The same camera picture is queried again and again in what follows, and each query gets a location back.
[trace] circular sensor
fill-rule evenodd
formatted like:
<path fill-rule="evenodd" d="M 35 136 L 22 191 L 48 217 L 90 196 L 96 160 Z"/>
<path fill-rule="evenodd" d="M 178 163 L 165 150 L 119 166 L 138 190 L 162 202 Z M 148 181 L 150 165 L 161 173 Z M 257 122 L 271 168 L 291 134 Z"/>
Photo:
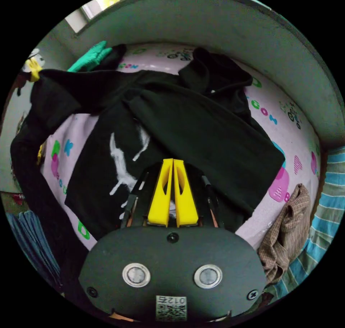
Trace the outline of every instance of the circular sensor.
<path fill-rule="evenodd" d="M 194 282 L 200 288 L 213 288 L 222 281 L 222 278 L 222 270 L 214 264 L 201 266 L 194 274 Z"/>
<path fill-rule="evenodd" d="M 140 263 L 130 263 L 122 271 L 126 284 L 132 287 L 144 287 L 151 280 L 150 271 Z"/>

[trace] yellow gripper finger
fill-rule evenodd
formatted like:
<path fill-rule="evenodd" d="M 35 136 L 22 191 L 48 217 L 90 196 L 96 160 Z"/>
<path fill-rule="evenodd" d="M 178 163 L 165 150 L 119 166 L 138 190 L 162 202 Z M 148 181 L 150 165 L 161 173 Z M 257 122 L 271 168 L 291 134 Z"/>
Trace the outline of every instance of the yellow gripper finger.
<path fill-rule="evenodd" d="M 177 227 L 197 224 L 198 213 L 183 160 L 174 159 L 174 185 Z"/>
<path fill-rule="evenodd" d="M 173 159 L 164 159 L 159 172 L 155 193 L 153 194 L 147 220 L 149 224 L 168 227 L 171 197 L 171 182 L 173 176 Z"/>

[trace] printed number label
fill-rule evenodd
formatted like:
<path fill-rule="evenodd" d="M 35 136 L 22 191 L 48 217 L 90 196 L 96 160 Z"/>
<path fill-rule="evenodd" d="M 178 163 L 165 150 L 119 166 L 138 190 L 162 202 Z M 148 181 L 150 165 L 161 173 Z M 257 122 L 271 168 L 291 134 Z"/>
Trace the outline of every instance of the printed number label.
<path fill-rule="evenodd" d="M 186 320 L 186 297 L 156 296 L 156 321 L 174 322 Z"/>

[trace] blue striped fabric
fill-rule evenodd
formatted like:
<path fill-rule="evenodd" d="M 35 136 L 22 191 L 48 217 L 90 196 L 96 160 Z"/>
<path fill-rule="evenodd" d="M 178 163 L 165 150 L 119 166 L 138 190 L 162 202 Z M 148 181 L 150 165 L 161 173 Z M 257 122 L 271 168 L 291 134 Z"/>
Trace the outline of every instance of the blue striped fabric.
<path fill-rule="evenodd" d="M 345 211 L 345 147 L 329 151 L 329 164 L 337 164 L 338 172 L 326 172 L 325 184 L 309 236 L 301 254 L 290 264 L 282 279 L 265 289 L 274 295 L 274 302 L 301 284 L 320 262 L 337 233 Z"/>
<path fill-rule="evenodd" d="M 345 153 L 333 154 L 328 156 L 328 163 L 342 163 L 345 162 Z"/>
<path fill-rule="evenodd" d="M 345 186 L 345 174 L 339 174 L 336 172 L 326 172 L 326 183 Z"/>

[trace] cartoon print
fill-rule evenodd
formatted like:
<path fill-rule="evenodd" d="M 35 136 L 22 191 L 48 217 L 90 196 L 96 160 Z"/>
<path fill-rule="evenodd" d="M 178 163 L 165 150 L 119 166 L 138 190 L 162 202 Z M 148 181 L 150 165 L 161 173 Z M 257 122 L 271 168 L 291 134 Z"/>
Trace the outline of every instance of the cartoon print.
<path fill-rule="evenodd" d="M 291 107 L 291 108 L 290 108 L 290 111 L 289 111 L 287 114 L 288 114 L 288 116 L 289 116 L 289 118 L 290 118 L 290 120 L 291 120 L 292 122 L 294 122 L 294 120 L 296 120 L 296 126 L 297 126 L 297 128 L 298 128 L 298 129 L 301 129 L 301 125 L 300 125 L 300 123 L 299 123 L 299 121 L 298 121 L 298 117 L 297 117 L 297 112 L 296 112 L 296 110 L 294 110 L 294 108 Z"/>
<path fill-rule="evenodd" d="M 275 143 L 273 142 L 273 145 L 283 153 L 285 157 L 285 153 L 283 150 Z M 289 174 L 285 170 L 286 161 L 283 163 L 282 167 L 280 168 L 276 178 L 274 179 L 273 183 L 268 189 L 268 194 L 273 200 L 276 200 L 277 202 L 282 202 L 283 200 L 285 202 L 288 201 L 290 198 L 290 194 L 288 193 L 288 187 L 289 187 Z"/>
<path fill-rule="evenodd" d="M 118 68 L 127 68 L 127 69 L 135 69 L 138 68 L 139 65 L 132 65 L 132 64 L 126 64 L 126 63 L 121 63 L 119 64 Z"/>
<path fill-rule="evenodd" d="M 290 107 L 288 103 L 283 104 L 281 101 L 279 101 L 280 109 L 286 113 L 286 110 L 290 108 L 290 111 L 288 111 L 289 119 L 294 122 L 296 121 L 296 126 L 298 129 L 301 129 L 301 118 L 298 117 L 297 111 L 294 109 L 295 105 L 293 103 L 290 103 Z"/>
<path fill-rule="evenodd" d="M 259 87 L 259 88 L 262 87 L 261 82 L 257 78 L 255 78 L 255 77 L 253 77 L 253 85 L 256 86 L 256 87 Z"/>
<path fill-rule="evenodd" d="M 72 147 L 73 147 L 73 143 L 70 142 L 70 139 L 68 139 L 66 141 L 65 148 L 64 148 L 64 152 L 67 154 L 68 157 L 69 157 L 70 150 L 72 149 Z M 51 168 L 51 172 L 52 172 L 53 176 L 56 177 L 56 179 L 59 181 L 60 188 L 62 188 L 63 193 L 66 195 L 67 187 L 63 184 L 63 181 L 60 178 L 60 175 L 58 172 L 58 168 L 59 168 L 59 155 L 58 154 L 60 152 L 60 148 L 61 148 L 61 146 L 60 146 L 59 141 L 55 140 L 54 146 L 53 146 L 52 151 L 51 151 L 52 160 L 51 160 L 50 168 Z"/>
<path fill-rule="evenodd" d="M 168 59 L 176 59 L 180 57 L 182 61 L 191 61 L 193 49 L 183 48 L 182 51 L 179 50 L 170 50 L 170 51 L 159 51 L 157 53 L 157 57 L 164 57 L 166 56 Z"/>
<path fill-rule="evenodd" d="M 60 152 L 60 143 L 55 140 L 53 149 L 51 151 L 51 157 L 53 158 L 55 154 L 58 154 Z"/>
<path fill-rule="evenodd" d="M 282 111 L 284 111 L 286 113 L 286 107 L 288 106 L 288 104 L 282 104 L 281 101 L 279 101 L 279 105 Z"/>
<path fill-rule="evenodd" d="M 260 109 L 260 104 L 257 101 L 252 100 L 251 103 L 252 103 L 253 108 L 258 109 L 258 110 Z M 264 115 L 264 116 L 268 115 L 268 111 L 265 108 L 261 108 L 260 111 L 261 111 L 262 115 Z M 278 124 L 277 119 L 275 119 L 272 115 L 270 115 L 269 119 L 270 119 L 270 121 L 274 122 L 275 125 Z"/>
<path fill-rule="evenodd" d="M 274 122 L 274 124 L 277 124 L 278 122 L 277 122 L 277 120 L 276 119 L 274 119 L 273 117 L 272 117 L 272 115 L 270 115 L 270 121 L 273 121 Z"/>
<path fill-rule="evenodd" d="M 58 167 L 59 167 L 59 157 L 55 153 L 51 161 L 51 172 L 53 173 L 53 176 L 56 177 L 57 179 L 59 179 Z"/>
<path fill-rule="evenodd" d="M 82 224 L 80 220 L 78 223 L 78 231 L 85 239 L 90 239 L 89 231 L 86 230 L 86 227 Z"/>
<path fill-rule="evenodd" d="M 312 161 L 311 161 L 310 165 L 311 165 L 313 174 L 315 175 L 316 174 L 316 170 L 317 170 L 317 162 L 316 162 L 316 156 L 315 156 L 313 151 L 312 151 Z"/>
<path fill-rule="evenodd" d="M 69 152 L 73 147 L 73 143 L 68 139 L 65 145 L 65 150 L 64 152 L 67 154 L 67 157 L 69 157 Z"/>
<path fill-rule="evenodd" d="M 145 52 L 147 49 L 145 48 L 141 48 L 141 49 L 136 49 L 132 52 L 132 54 L 137 55 L 137 54 L 142 54 L 143 52 Z"/>
<path fill-rule="evenodd" d="M 294 158 L 294 170 L 295 170 L 295 175 L 297 175 L 298 170 L 302 170 L 302 163 L 297 156 L 295 156 Z"/>

